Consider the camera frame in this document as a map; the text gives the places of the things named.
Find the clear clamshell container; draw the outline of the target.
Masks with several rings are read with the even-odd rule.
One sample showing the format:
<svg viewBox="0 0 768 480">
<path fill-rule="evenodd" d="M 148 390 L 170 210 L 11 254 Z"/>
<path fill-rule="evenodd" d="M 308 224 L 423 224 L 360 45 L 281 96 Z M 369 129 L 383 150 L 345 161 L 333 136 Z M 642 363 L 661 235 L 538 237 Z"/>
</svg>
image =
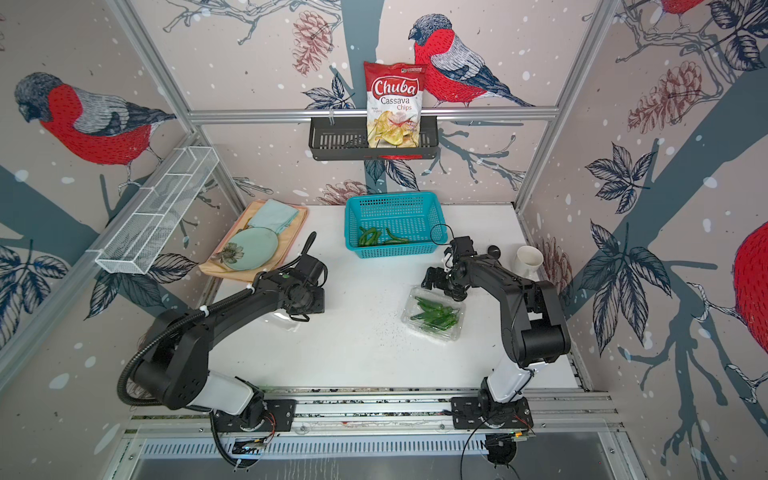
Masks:
<svg viewBox="0 0 768 480">
<path fill-rule="evenodd" d="M 466 306 L 439 291 L 411 288 L 400 320 L 413 334 L 430 341 L 456 342 L 462 332 Z"/>
<path fill-rule="evenodd" d="M 303 322 L 293 320 L 285 310 L 277 310 L 262 315 L 259 321 L 267 326 L 281 329 L 286 332 L 297 331 Z"/>
</svg>

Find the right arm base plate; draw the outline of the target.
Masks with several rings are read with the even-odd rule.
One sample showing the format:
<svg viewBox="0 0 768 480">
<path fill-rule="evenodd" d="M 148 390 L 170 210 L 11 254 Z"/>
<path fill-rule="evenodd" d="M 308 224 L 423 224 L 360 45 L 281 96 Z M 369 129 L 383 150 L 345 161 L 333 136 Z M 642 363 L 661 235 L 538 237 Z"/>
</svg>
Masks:
<svg viewBox="0 0 768 480">
<path fill-rule="evenodd" d="M 453 428 L 470 430 L 479 428 L 530 430 L 534 426 L 531 409 L 526 398 L 483 405 L 476 397 L 452 397 L 449 408 Z"/>
</svg>

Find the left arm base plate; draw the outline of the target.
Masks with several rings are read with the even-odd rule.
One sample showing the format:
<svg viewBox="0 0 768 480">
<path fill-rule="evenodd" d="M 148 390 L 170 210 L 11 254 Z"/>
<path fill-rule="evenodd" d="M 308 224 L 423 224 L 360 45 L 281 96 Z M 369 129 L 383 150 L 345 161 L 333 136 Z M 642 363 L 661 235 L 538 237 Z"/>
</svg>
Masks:
<svg viewBox="0 0 768 480">
<path fill-rule="evenodd" d="M 216 411 L 213 424 L 220 433 L 289 432 L 296 406 L 293 399 L 260 400 L 237 416 Z"/>
</svg>

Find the teal plastic basket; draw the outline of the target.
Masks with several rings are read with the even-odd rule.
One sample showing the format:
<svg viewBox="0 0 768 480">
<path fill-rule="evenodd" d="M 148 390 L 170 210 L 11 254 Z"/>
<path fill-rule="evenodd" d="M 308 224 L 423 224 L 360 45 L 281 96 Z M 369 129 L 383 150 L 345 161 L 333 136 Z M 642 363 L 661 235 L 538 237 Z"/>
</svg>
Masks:
<svg viewBox="0 0 768 480">
<path fill-rule="evenodd" d="M 389 228 L 408 244 L 361 248 L 360 227 Z M 442 207 L 432 192 L 403 192 L 356 196 L 345 205 L 346 247 L 361 259 L 431 254 L 448 242 Z"/>
</svg>

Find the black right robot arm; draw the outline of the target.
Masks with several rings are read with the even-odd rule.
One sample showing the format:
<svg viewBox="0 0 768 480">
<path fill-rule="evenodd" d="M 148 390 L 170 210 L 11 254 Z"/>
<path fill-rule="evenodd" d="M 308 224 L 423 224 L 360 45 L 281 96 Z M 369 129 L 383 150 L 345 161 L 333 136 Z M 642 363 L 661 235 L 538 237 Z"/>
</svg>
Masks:
<svg viewBox="0 0 768 480">
<path fill-rule="evenodd" d="M 499 303 L 502 357 L 481 382 L 474 397 L 451 399 L 454 428 L 532 429 L 524 390 L 547 365 L 571 350 L 556 287 L 546 280 L 531 280 L 505 268 L 500 249 L 491 245 L 485 254 L 474 249 L 468 236 L 451 240 L 445 250 L 448 264 L 427 269 L 422 287 L 436 289 L 454 301 L 463 301 L 471 288 L 487 292 Z"/>
</svg>

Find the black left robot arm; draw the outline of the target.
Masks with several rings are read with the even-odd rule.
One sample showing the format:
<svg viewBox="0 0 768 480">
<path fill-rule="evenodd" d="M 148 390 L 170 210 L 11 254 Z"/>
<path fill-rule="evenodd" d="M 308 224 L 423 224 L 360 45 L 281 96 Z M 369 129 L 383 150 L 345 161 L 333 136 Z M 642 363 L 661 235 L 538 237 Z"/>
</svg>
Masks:
<svg viewBox="0 0 768 480">
<path fill-rule="evenodd" d="M 143 347 L 125 364 L 116 393 L 129 406 L 164 406 L 230 417 L 248 431 L 272 418 L 252 383 L 209 368 L 210 352 L 228 336 L 267 314 L 284 311 L 305 323 L 325 311 L 328 268 L 306 253 L 256 275 L 245 289 L 194 313 L 168 310 L 155 318 Z"/>
</svg>

